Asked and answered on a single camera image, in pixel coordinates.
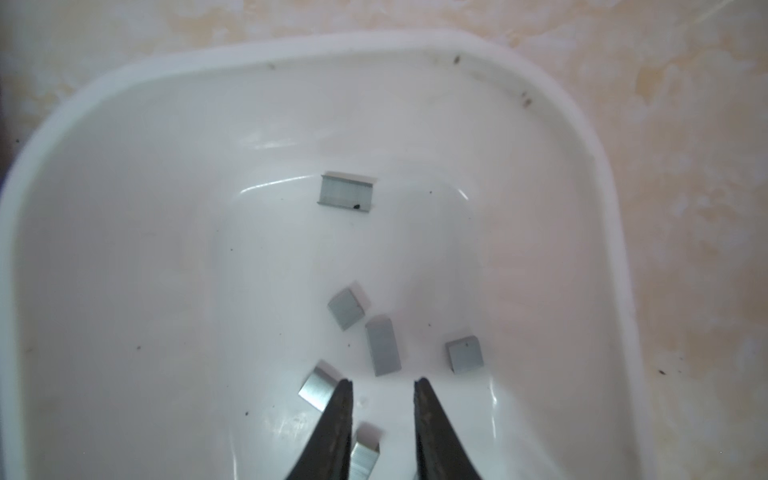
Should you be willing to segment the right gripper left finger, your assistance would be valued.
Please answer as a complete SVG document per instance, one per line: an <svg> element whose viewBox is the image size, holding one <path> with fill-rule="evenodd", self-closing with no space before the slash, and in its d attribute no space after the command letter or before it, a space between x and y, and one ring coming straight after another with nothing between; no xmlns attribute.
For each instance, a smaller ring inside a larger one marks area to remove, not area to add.
<svg viewBox="0 0 768 480"><path fill-rule="evenodd" d="M353 383L340 380L288 480L349 478L353 406Z"/></svg>

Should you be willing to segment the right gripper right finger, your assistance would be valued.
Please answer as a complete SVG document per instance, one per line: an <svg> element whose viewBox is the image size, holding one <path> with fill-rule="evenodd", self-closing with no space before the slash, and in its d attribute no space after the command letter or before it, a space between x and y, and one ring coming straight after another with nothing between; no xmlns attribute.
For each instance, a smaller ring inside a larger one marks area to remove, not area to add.
<svg viewBox="0 0 768 480"><path fill-rule="evenodd" d="M417 478L480 479L427 378L414 384Z"/></svg>

